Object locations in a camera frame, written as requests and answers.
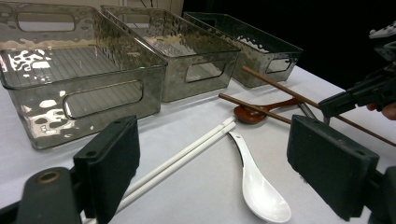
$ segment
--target dark backdrop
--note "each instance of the dark backdrop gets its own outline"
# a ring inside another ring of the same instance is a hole
[[[304,50],[297,65],[347,89],[388,64],[371,30],[396,21],[396,1],[184,0],[183,11],[229,14]]]

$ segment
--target white tablecloth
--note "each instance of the white tablecloth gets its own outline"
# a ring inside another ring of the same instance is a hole
[[[296,66],[289,79],[280,82],[287,88],[319,102],[342,90]],[[255,105],[267,105],[290,98],[285,92],[265,85],[246,89],[233,79],[228,88],[162,104],[161,112],[138,121],[140,166],[133,181],[171,158],[202,135],[233,116],[235,104],[220,99],[219,93]],[[309,106],[322,119],[320,111]],[[298,106],[274,110],[291,119],[303,115]],[[33,174],[54,166],[71,168],[72,157],[93,136],[50,150],[36,151],[22,128],[5,89],[0,90],[0,207],[21,199],[24,182]],[[396,121],[360,107],[343,114],[360,126],[396,142]],[[338,119],[331,126],[380,155],[377,170],[396,165],[396,148]],[[338,217],[296,173],[287,161],[289,124],[276,119],[246,125],[236,122],[265,178],[290,204],[288,223],[346,223]],[[231,137],[225,135],[205,152],[177,170],[162,183],[114,216],[111,223],[265,223],[245,204],[242,195],[242,166]],[[371,211],[350,223],[367,223]]]

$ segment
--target ceramic spoon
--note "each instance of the ceramic spoon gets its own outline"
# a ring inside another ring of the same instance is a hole
[[[229,132],[238,146],[243,163],[242,192],[250,210],[261,219],[284,223],[291,218],[289,204],[264,178],[239,133]]]
[[[291,98],[287,101],[282,101],[282,102],[278,102],[278,103],[271,104],[271,105],[256,105],[256,106],[262,110],[270,111],[270,110],[273,110],[275,108],[279,108],[282,106],[297,105],[300,103],[301,103],[301,101],[297,100],[296,98]],[[241,120],[242,122],[244,122],[246,124],[256,124],[256,123],[259,123],[259,122],[265,120],[265,118],[267,117],[263,113],[248,109],[241,105],[234,108],[233,113],[236,115],[236,117],[239,120]]]

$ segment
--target storage bin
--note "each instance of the storage bin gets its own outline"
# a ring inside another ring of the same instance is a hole
[[[303,53],[302,49],[227,14],[185,11],[183,18],[241,49],[233,78],[248,88],[267,83],[245,72],[243,66],[274,81],[285,81]]]
[[[165,9],[102,6],[102,12],[168,62],[163,102],[228,87],[236,46]]]
[[[158,113],[166,61],[93,7],[0,2],[1,81],[33,148]]]

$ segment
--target brown chopsticks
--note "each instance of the brown chopsticks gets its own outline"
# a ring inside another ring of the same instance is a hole
[[[288,89],[288,88],[286,88],[286,87],[280,85],[279,83],[277,83],[277,82],[271,80],[270,78],[265,77],[265,76],[261,76],[259,73],[257,73],[256,71],[251,70],[250,68],[248,68],[248,67],[246,67],[246,66],[243,66],[242,69],[245,70],[246,72],[250,73],[250,74],[253,75],[254,77],[256,77],[256,78],[258,78],[258,79],[260,79],[260,80],[262,80],[262,81],[264,81],[264,82],[267,82],[268,84],[272,85],[273,87],[276,87],[276,88],[278,88],[279,90],[284,91],[284,92],[290,94],[291,96],[295,97],[296,99],[298,99],[298,100],[300,100],[300,101],[302,101],[302,102],[306,102],[307,104],[312,105],[312,106],[314,106],[315,108],[320,109],[320,108],[319,108],[319,105],[318,105],[317,103],[315,103],[315,102],[309,100],[308,98],[303,97],[302,95],[298,94],[298,93],[295,92],[295,91],[292,91],[292,90],[290,90],[290,89]],[[373,132],[371,132],[371,131],[369,131],[369,130],[363,128],[363,127],[361,127],[359,124],[354,123],[354,122],[352,122],[352,121],[349,120],[349,119],[343,118],[343,117],[341,117],[341,116],[335,116],[335,117],[338,118],[338,119],[340,119],[341,121],[343,121],[343,122],[345,122],[345,123],[347,123],[347,124],[349,124],[349,125],[351,125],[351,126],[357,128],[357,129],[359,129],[359,130],[365,132],[365,133],[370,134],[370,135],[373,136],[373,137],[376,137],[376,138],[378,138],[378,139],[380,139],[380,140],[382,140],[382,141],[384,141],[384,142],[386,142],[386,143],[388,143],[388,144],[390,144],[390,145],[396,147],[396,144],[395,144],[395,143],[389,141],[388,139],[386,139],[386,138],[384,138],[384,137],[382,137],[382,136],[380,136],[380,135],[378,135],[378,134],[376,134],[376,133],[373,133]]]

